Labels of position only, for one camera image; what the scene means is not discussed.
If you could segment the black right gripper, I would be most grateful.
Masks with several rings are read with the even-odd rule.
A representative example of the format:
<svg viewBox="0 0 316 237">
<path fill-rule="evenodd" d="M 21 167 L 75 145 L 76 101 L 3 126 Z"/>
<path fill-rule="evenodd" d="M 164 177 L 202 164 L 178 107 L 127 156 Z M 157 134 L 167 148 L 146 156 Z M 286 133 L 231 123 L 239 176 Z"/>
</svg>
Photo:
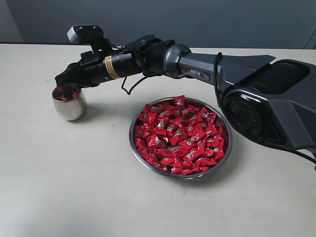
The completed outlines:
<svg viewBox="0 0 316 237">
<path fill-rule="evenodd" d="M 104 60 L 92 51 L 84 52 L 81 59 L 55 77 L 57 87 L 74 84 L 80 88 L 96 87 L 109 79 Z"/>
</svg>

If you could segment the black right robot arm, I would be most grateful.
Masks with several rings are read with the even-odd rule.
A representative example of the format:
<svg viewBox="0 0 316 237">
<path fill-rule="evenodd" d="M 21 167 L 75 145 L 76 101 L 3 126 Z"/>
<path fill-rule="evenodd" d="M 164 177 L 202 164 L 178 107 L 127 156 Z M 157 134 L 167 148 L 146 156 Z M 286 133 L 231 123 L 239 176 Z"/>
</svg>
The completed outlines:
<svg viewBox="0 0 316 237">
<path fill-rule="evenodd" d="M 193 53 L 173 40 L 147 35 L 114 50 L 108 40 L 74 37 L 92 50 L 55 78 L 80 88 L 143 74 L 191 78 L 214 86 L 218 106 L 249 140 L 285 150 L 316 147 L 316 67 L 270 55 Z"/>
</svg>

